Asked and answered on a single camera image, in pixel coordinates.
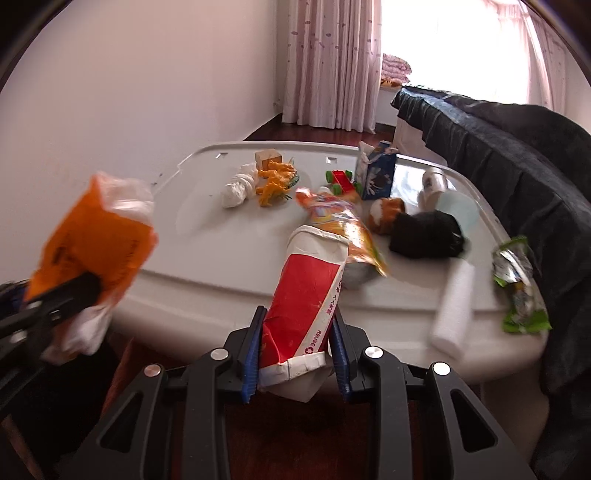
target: window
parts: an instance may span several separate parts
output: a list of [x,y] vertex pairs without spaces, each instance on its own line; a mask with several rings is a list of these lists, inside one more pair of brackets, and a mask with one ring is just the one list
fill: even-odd
[[382,51],[412,85],[528,103],[530,44],[517,0],[382,0]]

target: plastic dinosaur toy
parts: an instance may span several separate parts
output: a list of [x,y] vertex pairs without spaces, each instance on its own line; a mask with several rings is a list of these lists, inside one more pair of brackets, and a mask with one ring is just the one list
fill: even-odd
[[256,189],[256,194],[260,195],[259,204],[262,207],[268,207],[273,198],[291,198],[287,193],[300,179],[293,162],[278,163],[269,162],[268,170],[259,170],[259,177],[267,179],[263,187]]

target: white foam roll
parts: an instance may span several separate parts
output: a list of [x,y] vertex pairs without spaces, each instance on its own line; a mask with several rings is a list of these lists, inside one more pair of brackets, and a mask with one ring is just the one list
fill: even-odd
[[447,283],[431,330],[431,344],[453,358],[463,353],[473,317],[472,290],[476,268],[463,258],[451,258]]

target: white plastic table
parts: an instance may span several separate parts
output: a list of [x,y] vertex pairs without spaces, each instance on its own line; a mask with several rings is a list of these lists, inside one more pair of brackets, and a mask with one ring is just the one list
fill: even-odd
[[[248,326],[257,305],[269,306],[289,234],[307,219],[289,200],[262,208],[256,200],[234,209],[220,205],[221,187],[254,152],[276,148],[294,158],[298,186],[318,188],[326,170],[353,170],[357,148],[305,142],[236,142],[211,145],[161,176],[155,187],[155,228],[160,243],[115,312],[115,326],[185,361],[221,346],[228,333]],[[434,164],[398,159],[393,196],[418,211],[423,171]],[[474,186],[442,167],[451,188],[472,196],[480,218],[470,233],[468,260],[476,266],[474,321],[464,356],[451,359],[428,344],[447,278],[447,261],[409,260],[375,237],[391,275],[358,291],[343,290],[339,306],[347,323],[365,329],[372,343],[401,361],[429,366],[448,362],[467,382],[481,382],[534,363],[547,335],[510,335],[501,329],[507,303],[494,287],[491,252],[508,235]]]

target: wooden block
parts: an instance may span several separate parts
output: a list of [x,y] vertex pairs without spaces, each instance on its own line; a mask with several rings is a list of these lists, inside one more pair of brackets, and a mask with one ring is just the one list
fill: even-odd
[[268,170],[270,161],[283,163],[283,157],[275,148],[267,148],[266,150],[255,152],[255,159],[256,167],[259,170]]

